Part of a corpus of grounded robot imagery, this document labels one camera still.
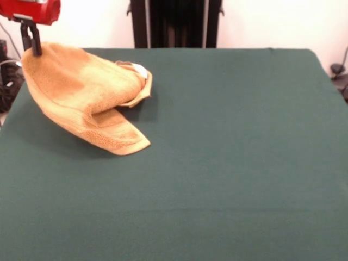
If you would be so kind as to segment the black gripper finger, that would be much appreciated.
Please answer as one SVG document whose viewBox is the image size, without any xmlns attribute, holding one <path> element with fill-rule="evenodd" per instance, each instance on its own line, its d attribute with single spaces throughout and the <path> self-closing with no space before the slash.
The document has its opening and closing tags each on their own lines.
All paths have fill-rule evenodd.
<svg viewBox="0 0 348 261">
<path fill-rule="evenodd" d="M 39 56 L 42 55 L 39 30 L 38 30 L 38 28 L 37 28 L 35 23 L 31 23 L 29 25 L 29 30 L 30 30 L 30 32 L 32 34 L 32 36 L 29 37 L 29 39 L 30 39 L 30 46 L 33 49 L 34 56 L 39 57 Z"/>
<path fill-rule="evenodd" d="M 32 40 L 31 40 L 31 37 L 28 34 L 28 28 L 29 28 L 29 26 L 27 24 L 21 23 L 20 31 L 21 31 L 21 37 L 22 37 L 22 43 L 23 43 L 24 51 L 26 51 L 27 49 L 31 48 L 31 46 L 32 46 Z"/>
</svg>

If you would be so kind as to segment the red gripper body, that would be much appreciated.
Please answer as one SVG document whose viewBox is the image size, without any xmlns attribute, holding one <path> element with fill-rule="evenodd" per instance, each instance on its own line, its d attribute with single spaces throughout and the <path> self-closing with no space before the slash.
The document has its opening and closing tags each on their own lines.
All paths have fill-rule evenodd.
<svg viewBox="0 0 348 261">
<path fill-rule="evenodd" d="M 32 21 L 50 26 L 59 19 L 60 8 L 60 0 L 1 0 L 1 15 L 16 22 Z"/>
</svg>

